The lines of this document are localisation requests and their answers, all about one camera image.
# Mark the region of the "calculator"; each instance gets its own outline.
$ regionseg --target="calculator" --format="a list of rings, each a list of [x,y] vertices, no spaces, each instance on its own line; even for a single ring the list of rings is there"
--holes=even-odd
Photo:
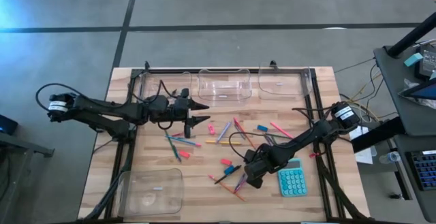
[[[419,188],[436,190],[436,150],[407,152],[406,157]]]
[[[277,172],[282,196],[297,197],[307,195],[305,173],[300,159],[290,159],[287,165]]]

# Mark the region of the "clear plastic bin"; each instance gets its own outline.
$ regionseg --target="clear plastic bin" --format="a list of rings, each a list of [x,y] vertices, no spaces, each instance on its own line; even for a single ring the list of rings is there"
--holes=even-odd
[[[260,63],[258,84],[260,99],[302,99],[313,90],[309,67],[293,74],[285,68],[274,68],[270,63]]]
[[[179,169],[125,172],[115,195],[119,217],[175,214],[182,208],[183,178]]]
[[[145,81],[145,85],[142,86],[142,99],[153,96],[157,94],[157,90],[159,89],[160,80],[163,81],[165,87],[168,92],[172,95],[180,95],[182,89],[189,89],[189,96],[191,96],[191,85],[192,85],[192,74],[189,72],[184,72],[182,74],[143,74],[144,78],[141,77],[140,80]],[[159,92],[160,95],[166,94],[163,87]]]
[[[198,97],[209,106],[243,106],[251,97],[250,71],[211,71],[198,73]]]

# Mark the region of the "orange pencil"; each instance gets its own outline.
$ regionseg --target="orange pencil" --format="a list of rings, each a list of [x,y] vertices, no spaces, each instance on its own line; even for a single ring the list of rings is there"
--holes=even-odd
[[[239,127],[239,129],[240,129],[243,133],[245,133],[245,130],[244,130],[243,127],[239,124],[238,119],[233,118],[233,120],[234,120],[234,124],[235,124],[237,127]],[[247,138],[248,141],[250,142],[251,146],[252,146],[254,149],[256,149],[256,147],[254,147],[254,145],[253,145],[253,142],[251,142],[250,138],[249,138],[248,136],[246,136],[246,138]]]
[[[212,180],[214,180],[214,181],[217,181],[217,180],[215,180],[215,177],[213,177],[213,175],[208,175],[209,176],[209,178],[210,179],[212,179]],[[243,197],[241,197],[238,193],[235,193],[233,190],[231,190],[229,187],[227,187],[226,185],[224,185],[224,183],[222,183],[222,182],[218,182],[221,186],[223,186],[225,189],[227,189],[230,193],[233,193],[235,196],[237,196],[237,197],[239,197],[240,198],[240,200],[242,200],[242,201],[244,201],[245,202],[245,199],[243,198]]]

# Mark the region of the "teal calculator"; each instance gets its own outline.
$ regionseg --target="teal calculator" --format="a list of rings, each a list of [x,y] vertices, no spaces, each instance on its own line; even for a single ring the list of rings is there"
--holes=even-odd
[[[277,172],[282,196],[306,196],[305,173],[301,167],[300,159],[290,159],[287,165]]]

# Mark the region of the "concrete floor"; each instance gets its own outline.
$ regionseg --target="concrete floor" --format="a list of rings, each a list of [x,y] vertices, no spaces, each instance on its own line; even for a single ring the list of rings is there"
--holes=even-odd
[[[0,28],[120,27],[129,0],[0,0]],[[136,0],[131,26],[228,24],[334,24],[420,22],[433,0]],[[411,29],[286,31],[179,31],[129,33],[121,67],[323,65],[340,69],[373,56]],[[87,178],[95,140],[87,126],[52,124],[34,101],[43,84],[62,82],[97,99],[106,94],[120,34],[0,33],[0,114],[20,123],[18,136],[56,148],[35,156],[21,191],[16,223],[72,221]],[[436,38],[432,32],[425,39]],[[374,62],[337,74],[339,90],[353,95],[369,79]],[[50,89],[41,94],[63,91]],[[379,115],[394,112],[386,87],[371,101]],[[371,216],[425,223],[415,201],[386,197],[398,191],[393,174],[363,174]]]

